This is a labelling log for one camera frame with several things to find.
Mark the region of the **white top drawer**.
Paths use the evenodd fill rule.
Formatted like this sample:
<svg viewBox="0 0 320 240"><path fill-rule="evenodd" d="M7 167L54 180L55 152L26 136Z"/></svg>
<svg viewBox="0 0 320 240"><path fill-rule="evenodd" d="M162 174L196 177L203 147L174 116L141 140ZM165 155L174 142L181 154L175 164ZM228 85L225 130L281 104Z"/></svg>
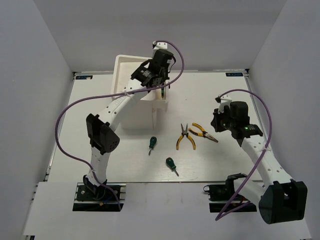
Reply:
<svg viewBox="0 0 320 240"><path fill-rule="evenodd" d="M164 88L164 98L162 99L161 96L161 88L153 90L153 93L155 95L155 98L153 100L153 108L154 109L162 109L164 111L167 110L168 104L169 104L169 86L166 86Z"/></svg>

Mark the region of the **yellow orange long pliers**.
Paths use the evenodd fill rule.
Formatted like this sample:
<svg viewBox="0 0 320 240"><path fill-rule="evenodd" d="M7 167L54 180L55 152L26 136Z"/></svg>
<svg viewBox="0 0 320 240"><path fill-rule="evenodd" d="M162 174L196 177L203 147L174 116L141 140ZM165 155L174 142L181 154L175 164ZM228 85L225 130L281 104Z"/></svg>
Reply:
<svg viewBox="0 0 320 240"><path fill-rule="evenodd" d="M193 135L195 135L195 136L197 136L197 137L202 137L202 138L204 138L204 139L211 140L211 141L213 141L213 142L215 142L215 143L218 143L218 142L219 142L215 137L213 137L211 134L209 134L201 125L193 122L193 123L192 123L192 126L198 128L198 129L200 130L200 132L196 132L196 131L194 131L193 129L189 128L188 131L189 131L191 134L193 134Z"/></svg>

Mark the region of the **green stubby screwdriver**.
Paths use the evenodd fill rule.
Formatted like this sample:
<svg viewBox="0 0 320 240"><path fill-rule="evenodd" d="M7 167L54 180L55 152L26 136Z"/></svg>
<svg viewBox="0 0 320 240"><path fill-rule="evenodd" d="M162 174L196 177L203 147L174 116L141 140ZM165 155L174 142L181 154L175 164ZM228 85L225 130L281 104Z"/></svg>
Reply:
<svg viewBox="0 0 320 240"><path fill-rule="evenodd" d="M155 136L152 136L149 140L149 152L148 155L151 155L151 151L155 148L157 144L157 138Z"/></svg>
<svg viewBox="0 0 320 240"><path fill-rule="evenodd" d="M174 160L171 158L171 157L168 157L166 160L165 160L165 163L167 165L168 168L170 168L171 171L173 171L178 177L179 177L179 174L176 170L176 165L174 163Z"/></svg>

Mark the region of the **small black precision screwdriver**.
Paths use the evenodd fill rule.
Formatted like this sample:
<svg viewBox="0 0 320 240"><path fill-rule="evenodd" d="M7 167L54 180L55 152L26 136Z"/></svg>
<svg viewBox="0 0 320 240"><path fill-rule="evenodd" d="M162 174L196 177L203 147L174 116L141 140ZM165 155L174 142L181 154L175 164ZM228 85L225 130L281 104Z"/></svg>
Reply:
<svg viewBox="0 0 320 240"><path fill-rule="evenodd" d="M163 99L165 96L165 88L161 88L161 98Z"/></svg>

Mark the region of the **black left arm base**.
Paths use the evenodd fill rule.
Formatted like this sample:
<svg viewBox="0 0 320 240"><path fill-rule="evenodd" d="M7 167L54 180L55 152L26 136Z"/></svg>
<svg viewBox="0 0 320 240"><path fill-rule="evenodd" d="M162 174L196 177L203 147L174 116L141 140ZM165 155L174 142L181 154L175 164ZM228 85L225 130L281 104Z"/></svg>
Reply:
<svg viewBox="0 0 320 240"><path fill-rule="evenodd" d="M115 195L105 187L93 193L84 183L78 183L74 195L73 212L120 212Z"/></svg>

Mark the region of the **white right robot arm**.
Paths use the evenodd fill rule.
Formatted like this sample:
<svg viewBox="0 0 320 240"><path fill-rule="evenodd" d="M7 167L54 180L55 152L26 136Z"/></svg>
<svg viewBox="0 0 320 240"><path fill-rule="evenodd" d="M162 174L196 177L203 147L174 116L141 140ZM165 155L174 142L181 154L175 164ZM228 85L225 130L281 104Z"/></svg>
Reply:
<svg viewBox="0 0 320 240"><path fill-rule="evenodd" d="M299 221L304 218L307 186L295 181L279 164L273 152L264 145L263 132L250 123L249 107L244 101L222 98L213 112L211 125L217 133L230 131L231 136L250 157L261 176L263 186L246 179L245 174L227 177L226 195L240 196L253 203L267 224Z"/></svg>

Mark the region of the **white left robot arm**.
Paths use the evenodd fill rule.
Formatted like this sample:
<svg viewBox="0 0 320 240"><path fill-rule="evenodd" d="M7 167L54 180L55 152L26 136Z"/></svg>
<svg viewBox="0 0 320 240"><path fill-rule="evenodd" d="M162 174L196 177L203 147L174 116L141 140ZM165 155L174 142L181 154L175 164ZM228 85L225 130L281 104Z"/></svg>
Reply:
<svg viewBox="0 0 320 240"><path fill-rule="evenodd" d="M155 51L151 59L142 62L130 75L126 86L121 91L123 96L114 98L111 103L97 115L89 114L86 126L91 145L93 169L83 177L88 193L99 200L105 196L107 182L106 171L112 151L120 143L115 131L122 119L134 105L145 97L150 89L161 86L169 79L169 66L175 60L174 54L165 49Z"/></svg>

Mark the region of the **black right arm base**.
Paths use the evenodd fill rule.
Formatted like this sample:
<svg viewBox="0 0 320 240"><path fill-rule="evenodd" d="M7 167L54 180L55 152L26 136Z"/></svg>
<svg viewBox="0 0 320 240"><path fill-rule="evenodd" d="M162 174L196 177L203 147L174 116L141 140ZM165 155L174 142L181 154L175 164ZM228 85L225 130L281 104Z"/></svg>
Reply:
<svg viewBox="0 0 320 240"><path fill-rule="evenodd" d="M210 213L219 213L227 201L235 192L234 180L244 179L246 177L243 173L229 175L222 184L208 184L203 187L203 192L209 196L209 211ZM248 200L242 195L237 195L231 204L226 208L224 213L246 204ZM236 210L238 213L253 213L257 212L257 208L253 203Z"/></svg>

